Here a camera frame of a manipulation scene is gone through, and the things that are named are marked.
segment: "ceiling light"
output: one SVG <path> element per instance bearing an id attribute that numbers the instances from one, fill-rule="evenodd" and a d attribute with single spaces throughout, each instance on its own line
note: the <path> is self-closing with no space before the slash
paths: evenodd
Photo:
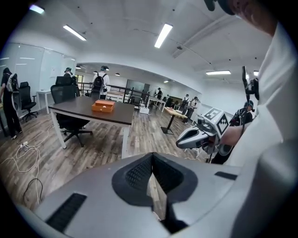
<path id="1" fill-rule="evenodd" d="M 45 11 L 45 9 L 43 9 L 37 5 L 31 5 L 30 10 L 35 11 L 39 14 L 42 14 Z"/>
<path id="2" fill-rule="evenodd" d="M 70 26 L 65 25 L 63 27 L 65 30 L 68 30 L 70 33 L 74 34 L 76 37 L 80 38 L 81 40 L 86 40 L 85 37 L 82 37 L 80 34 L 78 34 L 74 29 L 72 29 Z"/>
<path id="3" fill-rule="evenodd" d="M 229 70 L 206 72 L 207 75 L 231 74 Z"/>
<path id="4" fill-rule="evenodd" d="M 172 30 L 173 26 L 169 25 L 169 24 L 164 24 L 162 31 L 160 32 L 157 41 L 155 43 L 155 47 L 156 48 L 160 48 L 160 46 L 162 45 L 164 39 L 166 39 L 167 35 L 169 34 L 169 32 Z"/>

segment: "black metal railing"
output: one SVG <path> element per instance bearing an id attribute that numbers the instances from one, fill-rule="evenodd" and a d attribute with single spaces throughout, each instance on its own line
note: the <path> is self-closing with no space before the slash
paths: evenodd
<path id="1" fill-rule="evenodd" d="M 137 107 L 147 106 L 149 93 L 140 92 L 134 88 L 126 88 L 115 85 L 107 85 L 110 90 L 107 93 L 107 100 L 129 103 Z M 92 90 L 92 83 L 78 83 L 81 96 L 89 97 Z"/>

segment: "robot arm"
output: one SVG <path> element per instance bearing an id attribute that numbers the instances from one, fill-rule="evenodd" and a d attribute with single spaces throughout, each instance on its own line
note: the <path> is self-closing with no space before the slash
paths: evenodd
<path id="1" fill-rule="evenodd" d="M 217 152 L 220 139 L 228 127 L 229 122 L 225 112 L 212 108 L 198 119 L 196 126 L 181 133 L 176 145 L 181 149 L 202 147 L 207 154 L 212 154 Z"/>

